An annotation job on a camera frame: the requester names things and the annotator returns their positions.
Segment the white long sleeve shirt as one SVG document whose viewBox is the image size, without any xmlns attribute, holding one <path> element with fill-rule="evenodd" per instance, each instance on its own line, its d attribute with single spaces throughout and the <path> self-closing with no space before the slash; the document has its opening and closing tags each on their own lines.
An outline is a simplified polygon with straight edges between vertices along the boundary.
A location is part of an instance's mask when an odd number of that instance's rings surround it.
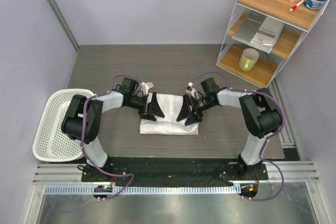
<svg viewBox="0 0 336 224">
<path fill-rule="evenodd" d="M 140 134 L 161 134 L 161 135 L 198 135 L 198 123 L 186 126 L 186 120 L 177 121 L 183 97 L 171 94 L 156 95 L 164 118 L 155 117 L 156 121 L 142 119 L 140 121 Z"/>
</svg>

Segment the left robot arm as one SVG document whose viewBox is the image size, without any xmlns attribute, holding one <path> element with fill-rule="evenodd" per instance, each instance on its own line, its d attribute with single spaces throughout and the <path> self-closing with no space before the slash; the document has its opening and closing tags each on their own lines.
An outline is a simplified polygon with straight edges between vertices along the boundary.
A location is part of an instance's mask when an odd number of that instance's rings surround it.
<svg viewBox="0 0 336 224">
<path fill-rule="evenodd" d="M 151 82 L 140 83 L 125 76 L 121 84 L 105 94 L 94 94 L 89 98 L 74 95 L 71 99 L 61 124 L 61 131 L 70 139 L 79 141 L 87 164 L 94 168 L 93 174 L 98 180 L 105 182 L 112 174 L 109 156 L 98 139 L 102 114 L 126 106 L 136 109 L 141 119 L 156 121 L 156 118 L 164 118 L 156 92 L 148 94 L 152 87 Z"/>
</svg>

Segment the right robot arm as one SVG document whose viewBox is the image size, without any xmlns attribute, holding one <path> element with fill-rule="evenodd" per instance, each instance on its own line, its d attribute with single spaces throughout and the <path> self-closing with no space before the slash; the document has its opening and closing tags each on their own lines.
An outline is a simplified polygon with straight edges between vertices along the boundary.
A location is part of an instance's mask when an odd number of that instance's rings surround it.
<svg viewBox="0 0 336 224">
<path fill-rule="evenodd" d="M 185 121 L 185 125 L 189 126 L 201 122 L 203 111 L 215 106 L 241 109 L 249 134 L 238 156 L 237 173 L 242 179 L 250 179 L 261 170 L 269 140 L 284 127 L 285 113 L 282 106 L 267 88 L 251 91 L 220 88 L 213 78 L 204 80 L 201 86 L 204 94 L 198 95 L 193 83 L 188 84 L 176 120 Z"/>
</svg>

